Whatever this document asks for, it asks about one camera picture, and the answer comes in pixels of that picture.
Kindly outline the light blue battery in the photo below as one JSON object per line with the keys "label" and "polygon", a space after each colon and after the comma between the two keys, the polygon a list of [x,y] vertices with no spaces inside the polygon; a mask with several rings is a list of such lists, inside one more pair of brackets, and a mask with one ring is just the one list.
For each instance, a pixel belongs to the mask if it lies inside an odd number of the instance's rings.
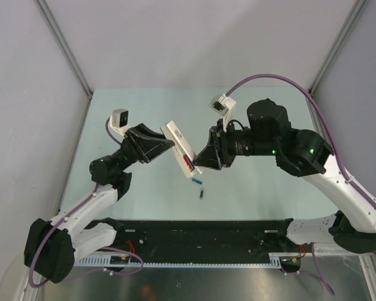
{"label": "light blue battery", "polygon": [[194,183],[197,183],[197,184],[202,185],[202,181],[200,181],[200,180],[198,180],[198,179],[194,179],[194,178],[192,178],[192,181],[193,181]]}

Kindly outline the white remote control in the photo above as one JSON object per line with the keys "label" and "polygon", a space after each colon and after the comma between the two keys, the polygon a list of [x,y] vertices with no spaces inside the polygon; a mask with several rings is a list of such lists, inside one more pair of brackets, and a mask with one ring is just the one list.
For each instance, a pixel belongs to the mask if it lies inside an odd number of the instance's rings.
{"label": "white remote control", "polygon": [[194,159],[197,157],[193,148],[190,146],[188,141],[182,135],[182,132],[178,129],[174,121],[161,126],[161,131],[166,139],[174,142],[175,146],[172,147],[172,152],[176,158],[180,168],[182,169],[186,178],[193,178],[196,174],[202,174],[203,170],[200,167],[194,165],[195,169],[193,172],[189,172],[189,169],[183,159],[184,155],[187,155],[189,159],[194,163]]}

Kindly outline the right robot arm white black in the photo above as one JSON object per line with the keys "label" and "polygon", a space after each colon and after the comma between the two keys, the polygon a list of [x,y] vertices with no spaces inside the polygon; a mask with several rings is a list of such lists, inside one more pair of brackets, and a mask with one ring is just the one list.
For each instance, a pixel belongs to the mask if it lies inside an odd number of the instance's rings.
{"label": "right robot arm white black", "polygon": [[221,170],[237,156],[273,156],[280,169],[314,185],[338,208],[324,218],[284,220],[276,234],[281,250],[321,243],[376,253],[376,208],[355,189],[354,179],[345,179],[332,146],[312,130],[292,128],[286,109],[268,98],[252,103],[246,113],[249,126],[240,130],[232,120],[218,120],[194,165]]}

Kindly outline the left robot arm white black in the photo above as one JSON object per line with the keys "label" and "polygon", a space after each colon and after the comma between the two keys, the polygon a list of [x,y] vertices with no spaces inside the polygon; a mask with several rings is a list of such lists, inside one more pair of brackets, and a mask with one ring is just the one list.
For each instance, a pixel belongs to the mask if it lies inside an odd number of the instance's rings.
{"label": "left robot arm white black", "polygon": [[91,229],[86,226],[127,193],[132,173],[126,169],[137,162],[152,162],[175,143],[144,124],[116,131],[123,137],[118,150],[89,165],[95,187],[71,209],[47,221],[38,218],[30,226],[24,264],[29,268],[31,287],[63,281],[77,260],[103,247],[117,251],[125,246],[125,234],[109,224],[99,223]]}

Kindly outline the dark blue battery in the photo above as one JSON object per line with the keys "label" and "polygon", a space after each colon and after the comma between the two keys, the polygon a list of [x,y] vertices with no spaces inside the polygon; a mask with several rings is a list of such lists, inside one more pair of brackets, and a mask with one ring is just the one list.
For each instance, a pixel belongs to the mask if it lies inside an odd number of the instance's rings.
{"label": "dark blue battery", "polygon": [[186,161],[187,165],[189,166],[189,168],[192,169],[192,170],[194,170],[195,169],[194,164],[189,159],[189,157],[188,156],[184,156],[184,158],[185,158],[185,161]]}

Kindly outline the red orange battery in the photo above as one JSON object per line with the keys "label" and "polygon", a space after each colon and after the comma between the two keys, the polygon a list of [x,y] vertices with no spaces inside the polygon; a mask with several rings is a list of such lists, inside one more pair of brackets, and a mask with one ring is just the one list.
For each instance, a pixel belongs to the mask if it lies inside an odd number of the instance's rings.
{"label": "red orange battery", "polygon": [[189,169],[189,172],[193,172],[193,170],[195,169],[193,163],[191,162],[191,160],[189,159],[189,157],[187,155],[184,155],[183,156],[183,159]]}

